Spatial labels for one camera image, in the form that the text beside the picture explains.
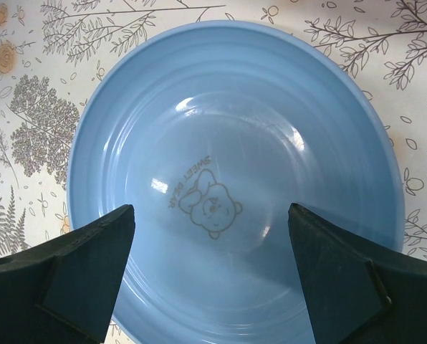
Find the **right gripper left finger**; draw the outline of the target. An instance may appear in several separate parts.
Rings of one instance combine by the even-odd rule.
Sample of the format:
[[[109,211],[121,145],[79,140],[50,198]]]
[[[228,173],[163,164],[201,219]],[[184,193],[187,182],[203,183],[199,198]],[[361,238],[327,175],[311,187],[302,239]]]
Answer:
[[[0,343],[104,343],[134,233],[123,205],[0,258]]]

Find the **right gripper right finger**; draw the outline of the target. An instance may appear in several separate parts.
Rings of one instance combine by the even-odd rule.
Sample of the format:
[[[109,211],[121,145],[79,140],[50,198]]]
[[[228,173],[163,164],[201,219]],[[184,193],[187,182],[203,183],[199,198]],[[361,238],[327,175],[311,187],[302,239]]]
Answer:
[[[427,262],[289,208],[316,343],[427,343]]]

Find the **blue plate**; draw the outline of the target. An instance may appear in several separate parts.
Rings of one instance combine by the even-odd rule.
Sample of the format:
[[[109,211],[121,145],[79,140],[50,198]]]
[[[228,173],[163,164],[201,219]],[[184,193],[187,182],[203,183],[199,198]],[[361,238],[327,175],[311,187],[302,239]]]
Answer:
[[[124,57],[82,115],[70,224],[123,204],[135,235],[113,313],[138,343],[312,343],[292,203],[400,251],[400,170],[363,92],[284,32],[205,21]]]

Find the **floral patterned table mat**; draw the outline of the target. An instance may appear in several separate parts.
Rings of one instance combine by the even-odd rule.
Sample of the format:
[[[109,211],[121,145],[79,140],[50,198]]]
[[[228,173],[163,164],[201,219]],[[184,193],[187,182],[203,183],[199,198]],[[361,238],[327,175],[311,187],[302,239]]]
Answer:
[[[149,39],[213,21],[289,34],[356,84],[400,170],[401,252],[427,261],[427,1],[0,1],[0,257],[76,229],[70,153],[107,74]]]

